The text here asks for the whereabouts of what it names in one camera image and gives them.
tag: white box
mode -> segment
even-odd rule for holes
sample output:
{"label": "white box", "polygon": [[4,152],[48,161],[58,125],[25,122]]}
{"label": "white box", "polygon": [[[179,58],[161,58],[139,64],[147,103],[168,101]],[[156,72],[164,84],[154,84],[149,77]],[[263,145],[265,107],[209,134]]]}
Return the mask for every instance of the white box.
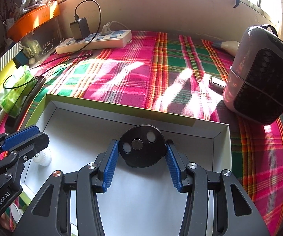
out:
{"label": "white box", "polygon": [[[231,170],[227,124],[51,94],[39,103],[27,126],[31,124],[49,136],[52,162],[48,167],[26,162],[21,197],[27,204],[53,171],[78,171],[105,152],[112,139],[119,140],[128,129],[140,124],[160,129],[190,162],[215,172]],[[75,192],[71,196],[71,228],[77,235]],[[134,169],[119,156],[111,187],[97,198],[106,236],[144,236],[146,231],[147,235],[176,236],[187,194],[173,187],[165,158],[151,167]],[[212,235],[212,226],[210,194],[206,235]]]}

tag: black round object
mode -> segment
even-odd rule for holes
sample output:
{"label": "black round object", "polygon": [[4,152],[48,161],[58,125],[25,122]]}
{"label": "black round object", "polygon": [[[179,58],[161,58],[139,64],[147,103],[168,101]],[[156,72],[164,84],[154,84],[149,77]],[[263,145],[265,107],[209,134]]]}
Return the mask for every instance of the black round object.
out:
{"label": "black round object", "polygon": [[167,147],[160,130],[151,125],[140,125],[123,134],[119,152],[128,166],[145,168],[165,156]]}

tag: plaid tablecloth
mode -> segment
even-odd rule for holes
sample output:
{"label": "plaid tablecloth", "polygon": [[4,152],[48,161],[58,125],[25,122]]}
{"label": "plaid tablecloth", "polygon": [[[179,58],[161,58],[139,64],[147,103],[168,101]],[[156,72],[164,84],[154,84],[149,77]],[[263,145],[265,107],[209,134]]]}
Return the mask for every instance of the plaid tablecloth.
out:
{"label": "plaid tablecloth", "polygon": [[[271,235],[283,225],[283,115],[260,126],[230,112],[208,87],[227,79],[233,57],[211,42],[154,32],[133,32],[123,49],[84,51],[48,72],[23,125],[46,93],[171,112],[230,125],[232,171],[252,198]],[[62,55],[52,55],[49,60]],[[40,67],[36,75],[59,61]]]}

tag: orange tray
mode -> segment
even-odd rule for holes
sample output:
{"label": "orange tray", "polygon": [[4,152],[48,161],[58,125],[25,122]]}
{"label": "orange tray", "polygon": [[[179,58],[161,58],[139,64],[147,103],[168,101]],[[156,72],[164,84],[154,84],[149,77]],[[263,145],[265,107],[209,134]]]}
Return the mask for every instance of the orange tray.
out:
{"label": "orange tray", "polygon": [[26,34],[58,15],[60,15],[60,10],[57,1],[40,6],[21,17],[8,30],[7,36],[14,42],[18,42]]}

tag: charger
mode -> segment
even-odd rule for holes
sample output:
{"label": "charger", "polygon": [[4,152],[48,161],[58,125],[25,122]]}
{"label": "charger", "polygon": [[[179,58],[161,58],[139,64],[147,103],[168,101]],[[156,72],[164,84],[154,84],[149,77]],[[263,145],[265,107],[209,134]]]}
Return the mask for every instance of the charger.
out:
{"label": "charger", "polygon": [[83,40],[90,35],[87,19],[80,19],[77,14],[75,14],[75,21],[70,23],[70,29],[75,41]]}

